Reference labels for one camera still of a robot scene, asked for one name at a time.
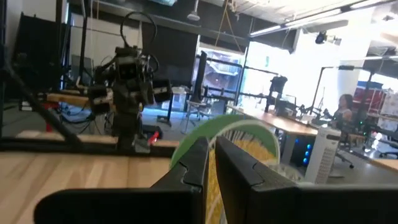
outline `light fixture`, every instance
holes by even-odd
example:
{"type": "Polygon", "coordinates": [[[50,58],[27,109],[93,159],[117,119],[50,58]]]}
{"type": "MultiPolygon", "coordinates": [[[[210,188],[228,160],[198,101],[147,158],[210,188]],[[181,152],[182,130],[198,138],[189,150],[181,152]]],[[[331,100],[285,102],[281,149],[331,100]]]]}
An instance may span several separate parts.
{"type": "Polygon", "coordinates": [[[352,11],[356,11],[356,10],[362,10],[362,9],[367,9],[370,7],[376,7],[376,6],[381,6],[383,4],[387,4],[390,2],[395,2],[396,0],[385,0],[385,1],[376,1],[376,0],[362,0],[359,1],[357,3],[351,3],[351,4],[347,4],[345,6],[341,6],[341,7],[336,7],[334,9],[330,9],[327,10],[325,12],[320,12],[311,16],[307,16],[301,19],[297,19],[291,22],[287,22],[285,24],[282,25],[277,25],[277,26],[273,26],[273,27],[268,27],[262,30],[258,30],[255,32],[252,32],[249,34],[249,37],[258,37],[260,35],[266,35],[266,34],[271,34],[274,32],[278,32],[278,31],[282,31],[282,30],[287,30],[287,29],[293,29],[293,28],[298,28],[298,27],[302,27],[304,25],[307,25],[311,22],[315,22],[319,19],[323,19],[326,17],[331,17],[331,16],[337,16],[343,13],[347,13],[347,12],[352,12],[352,11]]]}
{"type": "Polygon", "coordinates": [[[275,31],[275,30],[281,29],[281,28],[282,28],[282,26],[280,26],[280,25],[273,26],[273,27],[268,27],[268,28],[265,28],[265,29],[262,29],[262,30],[255,31],[255,32],[251,33],[250,37],[257,37],[257,36],[260,36],[260,35],[271,33],[272,31],[275,31]]]}
{"type": "Polygon", "coordinates": [[[200,17],[198,16],[198,5],[199,0],[195,1],[195,6],[193,7],[193,11],[187,16],[187,19],[191,21],[199,21],[200,17]]]}
{"type": "Polygon", "coordinates": [[[380,1],[380,0],[367,0],[367,1],[361,1],[361,2],[359,2],[359,3],[353,4],[350,8],[352,8],[352,9],[359,9],[359,8],[366,7],[366,6],[369,6],[369,5],[371,5],[371,4],[375,4],[375,3],[379,3],[379,2],[382,2],[382,1],[380,1]]]}
{"type": "Polygon", "coordinates": [[[340,13],[341,13],[340,9],[335,9],[335,10],[332,10],[332,11],[322,12],[322,13],[316,14],[314,16],[304,17],[302,19],[297,19],[295,21],[288,22],[285,25],[286,26],[297,26],[297,25],[304,26],[304,25],[306,25],[306,24],[308,24],[310,22],[313,22],[315,20],[323,19],[323,18],[330,17],[330,16],[336,16],[336,15],[338,15],[340,13]]]}

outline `window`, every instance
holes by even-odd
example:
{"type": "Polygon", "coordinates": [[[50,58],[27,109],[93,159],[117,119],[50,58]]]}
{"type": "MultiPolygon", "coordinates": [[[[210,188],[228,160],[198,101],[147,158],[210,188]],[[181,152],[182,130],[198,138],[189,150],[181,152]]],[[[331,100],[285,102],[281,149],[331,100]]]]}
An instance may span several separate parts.
{"type": "MultiPolygon", "coordinates": [[[[289,56],[290,54],[287,50],[251,42],[240,91],[253,95],[268,95],[271,80],[275,77],[274,73],[281,75],[287,73],[286,64],[288,64],[289,56]]],[[[238,100],[239,106],[250,108],[263,108],[265,103],[266,100],[253,96],[241,95],[238,100]]]]}
{"type": "MultiPolygon", "coordinates": [[[[236,91],[238,87],[239,75],[241,73],[241,63],[244,57],[239,54],[231,52],[223,52],[221,50],[213,50],[199,47],[198,55],[201,51],[207,53],[208,61],[205,68],[205,77],[203,79],[203,86],[225,90],[236,91]]],[[[196,58],[195,67],[193,69],[192,83],[197,79],[199,67],[199,58],[196,58]]],[[[210,90],[210,94],[220,95],[220,91],[210,90]]],[[[234,97],[232,93],[225,93],[224,96],[234,97]]]]}

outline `black metal pole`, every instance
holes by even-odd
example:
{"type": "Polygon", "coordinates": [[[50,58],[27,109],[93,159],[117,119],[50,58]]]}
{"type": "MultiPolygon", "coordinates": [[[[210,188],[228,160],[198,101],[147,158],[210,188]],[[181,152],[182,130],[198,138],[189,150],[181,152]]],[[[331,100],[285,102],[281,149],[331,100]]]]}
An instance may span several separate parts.
{"type": "Polygon", "coordinates": [[[322,79],[322,73],[323,71],[326,69],[326,67],[322,67],[321,68],[321,72],[319,73],[319,78],[318,78],[318,84],[317,84],[317,88],[315,89],[315,94],[313,96],[313,100],[312,100],[312,104],[310,108],[313,108],[313,106],[315,105],[315,99],[317,98],[317,93],[318,93],[318,89],[319,89],[319,84],[321,83],[321,79],[322,79]]]}
{"type": "Polygon", "coordinates": [[[46,122],[51,124],[51,126],[53,126],[65,138],[66,142],[69,143],[74,150],[82,151],[84,145],[76,134],[70,132],[52,113],[40,104],[9,64],[7,64],[5,68],[6,69],[1,70],[0,76],[5,78],[8,82],[13,82],[13,84],[15,84],[15,86],[21,91],[22,96],[29,102],[30,106],[38,112],[46,122]]]}
{"type": "Polygon", "coordinates": [[[85,49],[86,49],[86,35],[87,35],[87,18],[89,12],[90,1],[83,0],[82,14],[83,14],[83,30],[81,31],[81,48],[80,48],[80,63],[79,63],[79,77],[83,80],[83,71],[85,67],[85,49]]]}
{"type": "MultiPolygon", "coordinates": [[[[56,55],[54,56],[55,62],[55,74],[57,74],[59,77],[61,77],[61,71],[62,71],[62,67],[61,67],[61,58],[62,58],[62,40],[61,40],[61,25],[62,25],[62,4],[63,1],[62,0],[57,0],[57,2],[55,3],[55,25],[56,25],[56,46],[57,49],[55,51],[56,55]]],[[[54,83],[54,86],[52,87],[53,90],[58,90],[60,88],[60,80],[58,80],[57,83],[54,83]]]]}
{"type": "Polygon", "coordinates": [[[244,75],[244,69],[246,67],[246,62],[248,60],[248,54],[249,54],[249,47],[250,45],[246,48],[246,53],[244,55],[244,63],[243,63],[243,68],[241,70],[241,73],[239,74],[239,79],[238,79],[238,87],[235,91],[235,99],[234,99],[234,106],[238,105],[238,98],[239,98],[239,93],[241,92],[242,88],[242,81],[243,81],[243,75],[244,75]]]}
{"type": "Polygon", "coordinates": [[[369,78],[368,78],[368,81],[366,82],[365,91],[363,93],[363,98],[361,100],[361,103],[359,104],[358,112],[357,112],[357,115],[356,115],[356,120],[355,121],[356,121],[357,125],[359,124],[359,122],[363,118],[365,118],[367,116],[367,114],[363,114],[363,110],[365,108],[366,97],[368,97],[369,86],[371,84],[372,77],[373,77],[374,74],[375,74],[375,71],[373,69],[370,70],[369,78]]]}
{"type": "MultiPolygon", "coordinates": [[[[4,68],[6,61],[6,20],[7,0],[0,0],[0,68],[4,68]]],[[[0,139],[2,138],[2,123],[4,112],[4,77],[0,76],[0,139]]]]}

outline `white wall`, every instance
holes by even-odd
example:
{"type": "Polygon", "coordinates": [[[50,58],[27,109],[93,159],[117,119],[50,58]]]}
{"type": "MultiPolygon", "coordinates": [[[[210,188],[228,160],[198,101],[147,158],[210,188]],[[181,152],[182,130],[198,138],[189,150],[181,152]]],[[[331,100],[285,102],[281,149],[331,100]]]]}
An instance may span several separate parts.
{"type": "MultiPolygon", "coordinates": [[[[295,52],[290,55],[291,63],[286,65],[290,68],[290,72],[287,74],[289,80],[286,83],[284,93],[296,96],[297,104],[310,106],[321,68],[336,66],[339,63],[338,46],[331,43],[316,44],[316,35],[304,34],[301,30],[299,32],[295,52]]],[[[325,70],[323,72],[315,106],[318,106],[322,98],[323,87],[325,87],[323,108],[328,108],[330,111],[337,109],[336,70],[325,70]]]]}
{"type": "Polygon", "coordinates": [[[19,26],[19,19],[23,9],[23,0],[11,0],[7,2],[6,46],[8,57],[12,57],[15,39],[19,26]]]}
{"type": "MultiPolygon", "coordinates": [[[[55,21],[55,6],[56,0],[22,0],[23,12],[27,16],[34,16],[48,21],[55,21]]],[[[65,18],[67,8],[67,0],[63,0],[62,4],[62,19],[65,18]]]]}
{"type": "MultiPolygon", "coordinates": [[[[83,17],[81,15],[72,14],[72,19],[75,27],[71,29],[71,56],[80,55],[81,27],[83,26],[83,17]]],[[[94,66],[99,65],[105,57],[112,57],[117,46],[123,46],[123,40],[119,35],[120,26],[118,24],[89,18],[87,28],[85,57],[93,59],[94,66]]],[[[125,26],[124,35],[129,45],[142,47],[142,32],[140,32],[140,29],[125,26]]]]}

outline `metal frame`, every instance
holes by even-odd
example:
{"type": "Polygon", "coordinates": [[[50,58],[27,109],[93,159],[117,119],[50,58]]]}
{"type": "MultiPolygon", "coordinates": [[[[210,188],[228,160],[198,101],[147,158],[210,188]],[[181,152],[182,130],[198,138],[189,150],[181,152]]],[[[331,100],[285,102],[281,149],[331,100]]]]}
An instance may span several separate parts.
{"type": "Polygon", "coordinates": [[[315,93],[314,93],[314,96],[313,96],[311,108],[313,108],[314,105],[315,105],[315,100],[316,100],[316,98],[317,98],[317,93],[318,93],[318,89],[319,89],[319,84],[320,84],[320,82],[321,82],[322,74],[323,74],[323,71],[324,71],[325,69],[338,69],[338,70],[355,70],[355,69],[361,69],[361,70],[365,70],[365,71],[370,72],[369,78],[368,78],[368,80],[367,80],[367,82],[366,82],[366,86],[365,86],[364,97],[362,98],[361,103],[359,104],[359,108],[358,108],[358,112],[357,112],[357,116],[356,116],[356,121],[359,121],[360,116],[361,116],[361,114],[362,114],[362,111],[364,110],[366,97],[368,96],[368,91],[369,91],[370,82],[371,82],[371,80],[372,80],[373,75],[375,74],[374,69],[373,69],[373,68],[364,68],[364,67],[354,67],[354,66],[351,66],[351,65],[340,65],[340,66],[334,66],[334,67],[322,67],[322,68],[321,68],[321,72],[319,73],[317,88],[315,89],[315,93]]]}
{"type": "MultiPolygon", "coordinates": [[[[115,156],[157,156],[157,157],[171,157],[175,148],[173,147],[160,147],[153,146],[150,152],[136,152],[132,148],[129,152],[119,152],[116,150],[115,144],[102,144],[102,143],[87,143],[82,142],[76,134],[71,133],[52,113],[47,111],[41,102],[34,97],[33,93],[25,86],[21,78],[16,74],[10,63],[6,60],[5,49],[5,32],[6,32],[6,0],[0,0],[0,125],[3,124],[3,109],[4,109],[4,82],[13,82],[22,95],[29,102],[34,111],[38,112],[47,123],[51,124],[64,138],[65,141],[49,141],[41,139],[21,139],[9,138],[2,136],[2,128],[0,129],[0,148],[2,151],[29,151],[29,152],[62,152],[62,153],[79,153],[79,154],[102,154],[102,155],[115,155],[115,156]]],[[[61,25],[62,25],[62,0],[57,0],[56,3],[56,23],[57,23],[57,55],[55,55],[58,74],[62,74],[62,58],[61,44],[64,40],[61,39],[61,25]]],[[[82,54],[84,55],[85,40],[82,38],[82,54]]]]}

